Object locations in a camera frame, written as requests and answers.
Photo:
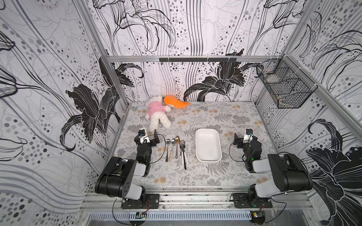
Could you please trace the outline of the long silver spoon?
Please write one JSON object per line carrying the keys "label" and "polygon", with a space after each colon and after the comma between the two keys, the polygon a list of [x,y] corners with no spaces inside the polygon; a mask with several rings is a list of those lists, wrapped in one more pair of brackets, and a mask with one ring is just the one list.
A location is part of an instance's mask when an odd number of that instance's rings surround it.
{"label": "long silver spoon", "polygon": [[171,140],[170,140],[170,139],[167,139],[167,140],[166,140],[166,162],[169,162],[168,150],[169,150],[170,144],[171,144]]}

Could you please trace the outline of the iridescent gold spoon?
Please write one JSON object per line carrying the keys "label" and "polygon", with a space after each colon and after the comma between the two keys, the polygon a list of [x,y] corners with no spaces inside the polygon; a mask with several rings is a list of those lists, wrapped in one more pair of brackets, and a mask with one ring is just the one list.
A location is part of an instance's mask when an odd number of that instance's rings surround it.
{"label": "iridescent gold spoon", "polygon": [[178,153],[178,146],[179,146],[179,143],[180,143],[180,137],[179,137],[179,136],[176,136],[175,141],[176,141],[176,153],[175,153],[175,158],[176,158],[176,159],[178,159],[178,157],[179,157],[179,153]]}

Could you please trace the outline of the black spoon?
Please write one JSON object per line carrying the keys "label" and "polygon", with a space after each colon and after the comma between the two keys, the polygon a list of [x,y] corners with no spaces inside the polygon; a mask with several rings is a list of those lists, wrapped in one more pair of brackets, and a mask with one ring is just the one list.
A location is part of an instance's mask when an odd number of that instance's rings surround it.
{"label": "black spoon", "polygon": [[187,164],[186,164],[186,157],[185,157],[185,142],[182,140],[180,142],[180,148],[181,148],[181,151],[182,151],[182,155],[183,155],[183,165],[184,165],[184,169],[186,170],[187,169]]}

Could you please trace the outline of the white rectangular storage box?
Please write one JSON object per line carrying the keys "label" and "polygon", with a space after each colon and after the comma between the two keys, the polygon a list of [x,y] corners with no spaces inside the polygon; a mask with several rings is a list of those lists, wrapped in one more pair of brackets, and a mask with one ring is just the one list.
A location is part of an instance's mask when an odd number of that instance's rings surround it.
{"label": "white rectangular storage box", "polygon": [[217,130],[201,128],[195,135],[196,158],[202,163],[217,163],[222,159],[220,136]]}

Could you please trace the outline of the wooden handled silver spoon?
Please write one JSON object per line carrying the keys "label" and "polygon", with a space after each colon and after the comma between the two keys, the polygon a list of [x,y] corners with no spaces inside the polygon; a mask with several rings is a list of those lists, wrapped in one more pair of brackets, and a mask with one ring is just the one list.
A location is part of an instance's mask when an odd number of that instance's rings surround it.
{"label": "wooden handled silver spoon", "polygon": [[176,145],[176,139],[173,138],[173,139],[171,140],[171,153],[170,153],[170,155],[169,155],[169,162],[171,162],[172,159],[173,159],[173,149],[174,149],[174,146],[175,146],[175,145]]}

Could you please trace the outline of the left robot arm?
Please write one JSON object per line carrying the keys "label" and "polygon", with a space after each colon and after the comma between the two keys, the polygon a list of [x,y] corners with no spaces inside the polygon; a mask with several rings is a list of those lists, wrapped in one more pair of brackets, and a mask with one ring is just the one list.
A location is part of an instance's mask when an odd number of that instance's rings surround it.
{"label": "left robot arm", "polygon": [[133,177],[146,177],[150,171],[152,148],[160,143],[157,130],[152,135],[139,130],[136,143],[136,158],[111,157],[95,184],[95,193],[123,198],[134,205],[146,204],[146,189],[132,183]]}

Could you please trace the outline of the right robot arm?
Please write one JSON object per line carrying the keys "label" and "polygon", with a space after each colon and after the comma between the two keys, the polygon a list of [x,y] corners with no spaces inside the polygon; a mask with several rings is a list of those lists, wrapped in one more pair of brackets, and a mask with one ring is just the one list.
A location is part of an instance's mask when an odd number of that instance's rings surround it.
{"label": "right robot arm", "polygon": [[233,145],[243,150],[241,163],[249,173],[270,173],[271,180],[249,187],[247,202],[268,200],[273,196],[287,192],[309,191],[313,188],[313,181],[302,161],[291,153],[268,154],[262,159],[262,143],[248,129],[244,137],[234,135]]}

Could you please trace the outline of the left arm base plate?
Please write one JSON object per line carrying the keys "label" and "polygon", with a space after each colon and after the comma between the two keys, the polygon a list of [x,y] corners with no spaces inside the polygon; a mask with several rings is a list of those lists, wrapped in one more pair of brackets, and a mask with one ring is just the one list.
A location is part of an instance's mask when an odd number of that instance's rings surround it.
{"label": "left arm base plate", "polygon": [[158,209],[159,207],[160,194],[144,194],[141,195],[140,199],[123,199],[121,208],[125,210],[130,209]]}

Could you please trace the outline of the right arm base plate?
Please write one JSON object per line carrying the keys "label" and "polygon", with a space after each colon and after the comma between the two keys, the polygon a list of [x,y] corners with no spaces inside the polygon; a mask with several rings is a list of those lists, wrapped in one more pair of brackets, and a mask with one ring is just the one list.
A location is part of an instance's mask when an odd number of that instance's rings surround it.
{"label": "right arm base plate", "polygon": [[268,198],[249,198],[248,194],[244,193],[233,193],[232,201],[237,209],[253,208],[262,210],[273,207],[271,200]]}

